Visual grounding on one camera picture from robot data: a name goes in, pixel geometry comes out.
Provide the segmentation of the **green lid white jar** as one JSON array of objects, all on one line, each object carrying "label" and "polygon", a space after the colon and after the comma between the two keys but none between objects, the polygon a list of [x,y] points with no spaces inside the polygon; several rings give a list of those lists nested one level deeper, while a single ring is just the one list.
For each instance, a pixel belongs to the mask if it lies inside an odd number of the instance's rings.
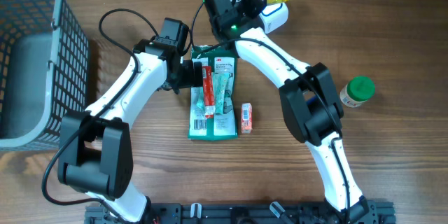
[{"label": "green lid white jar", "polygon": [[339,98],[344,105],[356,108],[371,99],[374,94],[374,82],[367,76],[357,76],[342,88]]}]

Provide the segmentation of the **green 3M gloves package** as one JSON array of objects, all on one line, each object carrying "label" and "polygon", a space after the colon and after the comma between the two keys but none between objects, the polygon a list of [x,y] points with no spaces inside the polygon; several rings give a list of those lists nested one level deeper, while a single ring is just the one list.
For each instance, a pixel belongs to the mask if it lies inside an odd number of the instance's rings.
[{"label": "green 3M gloves package", "polygon": [[[234,90],[235,72],[237,70],[237,58],[229,50],[215,48],[209,52],[203,52],[207,45],[198,45],[192,49],[191,59],[201,62],[204,66],[210,66],[213,73],[229,72],[232,74],[230,87],[232,88],[231,100]],[[202,87],[190,89],[190,119],[188,138],[191,140],[222,141],[238,137],[237,122],[234,106],[231,112],[206,118],[204,111],[204,93]]]}]

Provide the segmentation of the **red sachet packet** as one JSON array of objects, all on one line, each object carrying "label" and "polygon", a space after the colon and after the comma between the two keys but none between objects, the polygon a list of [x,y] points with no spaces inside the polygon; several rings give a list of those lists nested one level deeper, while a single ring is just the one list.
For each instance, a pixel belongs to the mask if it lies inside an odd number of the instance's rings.
[{"label": "red sachet packet", "polygon": [[204,93],[204,111],[206,118],[213,118],[215,114],[215,99],[213,89],[213,76],[210,66],[202,67],[203,93]]}]

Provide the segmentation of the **pale green wipes packet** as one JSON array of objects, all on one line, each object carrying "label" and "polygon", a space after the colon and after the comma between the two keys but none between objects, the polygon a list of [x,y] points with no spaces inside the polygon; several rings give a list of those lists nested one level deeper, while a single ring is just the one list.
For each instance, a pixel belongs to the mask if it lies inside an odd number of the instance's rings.
[{"label": "pale green wipes packet", "polygon": [[233,109],[230,81],[232,74],[229,72],[213,73],[213,95],[215,101],[215,114],[223,115]]}]

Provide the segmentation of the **orange Kleenex tissue pack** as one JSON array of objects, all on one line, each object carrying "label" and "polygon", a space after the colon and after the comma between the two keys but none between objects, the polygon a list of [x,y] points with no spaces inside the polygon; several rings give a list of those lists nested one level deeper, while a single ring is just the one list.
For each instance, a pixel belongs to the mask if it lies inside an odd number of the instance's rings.
[{"label": "orange Kleenex tissue pack", "polygon": [[241,105],[241,133],[250,134],[252,130],[252,105],[250,103],[244,103]]}]

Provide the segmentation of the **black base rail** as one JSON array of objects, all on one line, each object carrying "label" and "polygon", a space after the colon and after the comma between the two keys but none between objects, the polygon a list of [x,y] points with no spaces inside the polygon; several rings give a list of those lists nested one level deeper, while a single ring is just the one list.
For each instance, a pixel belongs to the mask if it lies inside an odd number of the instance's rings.
[{"label": "black base rail", "polygon": [[[345,223],[326,203],[301,204],[153,204],[153,219],[144,223]],[[84,223],[121,223],[103,206],[88,206]],[[392,202],[367,201],[367,213],[353,223],[397,223]]]}]

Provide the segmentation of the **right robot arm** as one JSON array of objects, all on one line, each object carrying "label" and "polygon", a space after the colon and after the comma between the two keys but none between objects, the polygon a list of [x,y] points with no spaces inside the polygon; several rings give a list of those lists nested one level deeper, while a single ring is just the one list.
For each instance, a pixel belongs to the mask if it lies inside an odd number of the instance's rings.
[{"label": "right robot arm", "polygon": [[368,214],[344,152],[344,115],[329,69],[310,66],[270,40],[260,14],[267,0],[202,0],[213,35],[263,73],[279,91],[284,122],[318,167],[330,210],[327,223],[355,223]]}]

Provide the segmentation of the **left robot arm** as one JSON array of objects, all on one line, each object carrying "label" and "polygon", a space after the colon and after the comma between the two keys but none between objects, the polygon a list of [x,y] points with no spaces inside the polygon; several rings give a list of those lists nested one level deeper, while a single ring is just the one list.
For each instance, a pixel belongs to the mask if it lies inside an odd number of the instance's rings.
[{"label": "left robot arm", "polygon": [[154,92],[200,86],[199,66],[181,59],[189,32],[182,21],[165,18],[160,33],[135,45],[127,68],[100,99],[62,119],[52,160],[59,182],[85,193],[85,202],[100,203],[119,223],[158,220],[151,200],[131,181],[130,130]]}]

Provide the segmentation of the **white barcode scanner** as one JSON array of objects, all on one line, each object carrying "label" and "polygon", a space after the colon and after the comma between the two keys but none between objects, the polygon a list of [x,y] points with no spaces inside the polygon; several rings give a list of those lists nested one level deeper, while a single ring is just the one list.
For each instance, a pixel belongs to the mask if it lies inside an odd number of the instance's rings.
[{"label": "white barcode scanner", "polygon": [[258,17],[262,22],[264,32],[268,34],[286,23],[288,19],[288,8],[285,2],[273,5],[267,4]]}]

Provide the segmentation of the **grey plastic mesh basket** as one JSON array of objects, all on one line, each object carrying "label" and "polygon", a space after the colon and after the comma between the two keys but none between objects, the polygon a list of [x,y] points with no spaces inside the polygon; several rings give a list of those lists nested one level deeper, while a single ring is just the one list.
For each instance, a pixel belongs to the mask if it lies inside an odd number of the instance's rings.
[{"label": "grey plastic mesh basket", "polygon": [[89,41],[67,0],[1,0],[1,150],[56,149],[87,106]]}]

